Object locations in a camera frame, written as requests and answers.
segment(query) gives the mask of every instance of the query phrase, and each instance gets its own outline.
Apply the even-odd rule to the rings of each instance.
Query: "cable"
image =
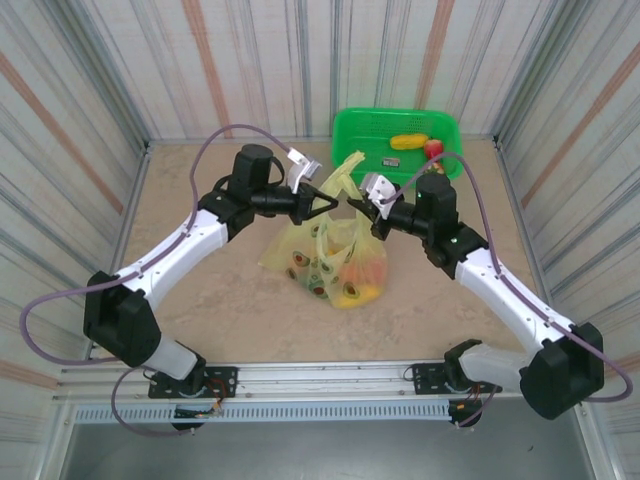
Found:
[[[495,243],[493,241],[493,235],[491,234],[491,229],[489,228],[489,219],[487,217],[487,210],[485,208],[484,201],[482,200],[482,195],[480,194],[480,188],[478,187],[478,183],[476,182],[476,179],[473,176],[473,173],[471,172],[471,167],[469,167],[469,164],[464,159],[464,157],[462,157],[462,155],[458,155],[457,153],[454,153],[454,152],[444,152],[439,155],[436,155],[427,163],[425,163],[413,175],[413,177],[411,177],[411,179],[409,179],[409,181],[405,183],[396,193],[394,193],[391,197],[385,200],[382,200],[380,203],[385,205],[389,202],[394,201],[398,197],[400,197],[400,195],[406,192],[409,189],[409,187],[420,177],[420,175],[422,175],[428,168],[430,168],[431,165],[433,165],[435,162],[437,162],[438,160],[444,157],[456,158],[462,164],[462,166],[467,172],[467,175],[469,176],[469,180],[471,181],[471,186],[473,187],[473,191],[475,192],[475,195],[476,195],[476,200],[478,201],[478,207],[480,208],[480,216],[482,217],[482,224],[484,226],[485,234],[487,236],[487,243],[489,244],[489,253],[491,255],[491,263],[493,264],[493,268],[495,269],[496,274],[498,275],[500,280],[511,291],[511,293],[513,293],[516,297],[518,297],[518,299],[522,301],[522,303],[524,303],[527,307],[529,307],[542,320],[547,322],[549,326],[553,327],[558,332],[562,333],[564,336],[569,338],[571,341],[577,343],[582,348],[587,350],[589,353],[591,353],[592,355],[595,355],[599,360],[609,365],[609,367],[611,367],[624,380],[625,390],[622,393],[618,395],[613,395],[611,397],[587,398],[585,399],[585,402],[592,402],[592,403],[618,402],[620,400],[624,400],[625,398],[628,398],[629,396],[631,396],[631,394],[633,393],[633,381],[631,380],[631,377],[629,377],[627,372],[625,372],[622,369],[622,367],[620,367],[615,361],[611,360],[603,352],[589,345],[587,342],[582,340],[580,337],[575,335],[570,330],[567,330],[566,328],[554,322],[545,312],[543,312],[536,305],[534,305],[515,285],[513,285],[513,283],[511,283],[506,276],[504,276],[504,274],[502,273],[502,269],[500,268],[498,255],[496,254]],[[486,403],[488,403],[490,399],[491,397],[487,399],[487,402],[483,404],[481,410],[484,408],[484,406],[486,405]]]
[[[273,143],[275,143],[278,147],[284,150],[285,153],[289,153],[289,151],[291,150],[290,147],[285,145],[283,142],[278,140],[269,132],[261,128],[254,127],[252,125],[245,125],[243,123],[234,123],[231,125],[226,125],[222,128],[219,128],[215,132],[213,132],[211,136],[207,138],[205,142],[202,144],[202,147],[200,147],[200,150],[198,151],[198,154],[196,155],[196,158],[193,161],[193,165],[191,166],[191,170],[189,171],[189,183],[191,184],[191,192],[193,194],[193,203],[191,205],[191,214],[187,222],[186,231],[182,232],[171,243],[171,245],[169,245],[166,249],[160,252],[157,256],[155,256],[154,258],[149,260],[147,263],[142,265],[140,267],[140,274],[143,274],[145,271],[153,267],[156,263],[158,263],[160,260],[162,260],[171,252],[173,252],[178,247],[178,245],[180,245],[180,243],[187,237],[188,232],[191,230],[191,227],[193,227],[193,224],[196,221],[196,216],[198,215],[198,187],[196,186],[195,173],[196,173],[198,164],[200,163],[200,159],[202,158],[202,155],[204,154],[204,151],[206,150],[206,148],[211,144],[211,142],[213,142],[213,140],[215,140],[215,138],[218,135],[226,132],[227,130],[232,130],[234,128],[244,128],[247,130],[258,132],[264,135],[265,137],[267,137]],[[278,170],[282,173],[283,179],[284,179],[284,169],[281,170],[280,167],[282,167],[282,165],[278,167]],[[129,275],[125,275],[124,277],[120,277],[115,280],[111,280],[109,282],[101,283],[98,285],[92,285],[90,287],[81,287],[81,288],[74,288],[71,290],[64,290],[62,292],[53,292],[30,301],[27,305],[25,305],[25,307],[20,312],[20,320],[18,324],[20,327],[20,335],[22,336],[22,339],[27,344],[27,346],[31,350],[33,350],[33,352],[36,355],[44,358],[45,360],[48,360],[51,363],[55,363],[58,365],[64,365],[64,366],[96,365],[99,363],[113,362],[115,360],[118,360],[116,357],[100,358],[97,360],[67,360],[64,358],[54,357],[53,355],[42,350],[33,340],[33,337],[31,336],[31,334],[29,333],[29,329],[27,328],[27,318],[29,317],[29,313],[31,313],[31,310],[33,310],[35,307],[37,307],[42,303],[48,302],[50,300],[55,300],[57,298],[70,297],[72,295],[83,295],[83,294],[86,295],[87,293],[100,292],[102,290],[107,290],[109,288],[117,287],[118,285],[122,285],[123,283],[133,280],[134,278],[136,278],[137,275],[138,275],[138,272],[132,272]]]
[[[476,418],[478,415],[480,415],[487,408],[487,405],[489,405],[489,403],[491,403],[491,400],[493,399],[493,397],[495,396],[497,391],[498,391],[498,386],[496,385],[496,386],[493,387],[493,390],[491,390],[491,393],[489,394],[489,397],[482,403],[480,408],[478,410],[476,410],[473,413],[473,415],[469,416],[468,418],[464,419],[463,421],[456,422],[456,427],[464,427],[467,423],[471,422],[474,418]]]
[[[180,430],[175,432],[159,432],[157,430],[149,430],[148,428],[134,427],[130,423],[127,423],[124,420],[124,418],[120,416],[120,414],[118,413],[118,409],[116,408],[116,395],[118,393],[118,388],[120,387],[120,384],[122,383],[122,381],[125,378],[127,378],[127,376],[129,376],[131,373],[141,368],[143,367],[134,367],[125,371],[122,375],[120,375],[120,378],[116,380],[116,384],[113,386],[113,390],[111,391],[111,413],[113,413],[113,416],[118,421],[118,423],[122,425],[124,428],[126,428],[127,430],[129,430],[130,432],[135,433],[137,435],[142,435],[143,437],[152,437],[152,438],[179,437],[181,435],[186,435],[187,433],[192,433],[193,430]],[[149,371],[155,371],[148,367],[146,367],[146,369]]]

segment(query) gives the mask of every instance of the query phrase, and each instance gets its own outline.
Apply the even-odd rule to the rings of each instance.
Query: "vent grille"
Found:
[[[120,416],[131,423],[190,423],[175,419],[175,405],[122,405]],[[450,420],[448,400],[227,403],[208,422],[309,422],[340,420]],[[116,423],[109,405],[78,408],[77,424]]]

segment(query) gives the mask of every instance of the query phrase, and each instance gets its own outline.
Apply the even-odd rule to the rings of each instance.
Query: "white wall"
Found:
[[[639,478],[640,2],[583,5],[500,137],[555,307],[597,326],[636,383],[600,411],[628,478]],[[607,372],[606,393],[623,386]]]
[[[59,368],[22,341],[36,296],[108,269],[140,151],[42,2],[0,3],[0,476],[32,478]],[[51,354],[81,358],[83,298],[30,318]]]

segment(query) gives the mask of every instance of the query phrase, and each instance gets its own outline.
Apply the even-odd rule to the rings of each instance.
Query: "red apple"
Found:
[[[424,153],[427,155],[427,158],[431,160],[436,155],[440,155],[444,152],[444,144],[440,140],[427,140],[427,143],[424,144]]]

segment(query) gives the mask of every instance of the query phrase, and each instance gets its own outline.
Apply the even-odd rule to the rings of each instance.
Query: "metal bar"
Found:
[[[226,403],[415,398],[413,382],[403,378],[403,374],[413,363],[416,362],[235,364],[234,366],[239,368],[236,397],[228,399]],[[108,404],[114,383],[127,369],[128,367],[122,363],[85,369],[65,369],[62,371],[53,401],[57,404]],[[170,403],[162,399],[150,400],[147,397],[148,389],[148,380],[143,377],[142,371],[137,371],[122,383],[118,390],[118,399],[123,403]],[[519,393],[500,395],[520,396]],[[447,394],[428,398],[462,397],[464,395]],[[210,403],[210,399],[185,399],[184,402]]]

